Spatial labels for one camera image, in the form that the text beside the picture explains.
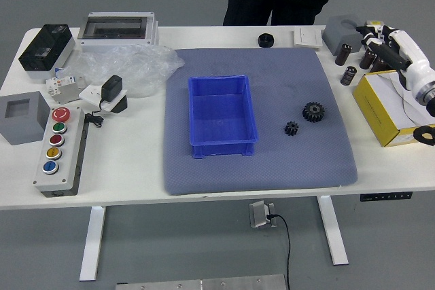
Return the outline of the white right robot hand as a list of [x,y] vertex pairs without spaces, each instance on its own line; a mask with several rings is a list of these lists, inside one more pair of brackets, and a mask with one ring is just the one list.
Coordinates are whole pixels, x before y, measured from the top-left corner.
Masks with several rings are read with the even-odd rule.
[[434,70],[420,47],[406,31],[384,24],[355,28],[362,35],[362,44],[401,74],[403,87],[415,99],[427,103],[434,97]]

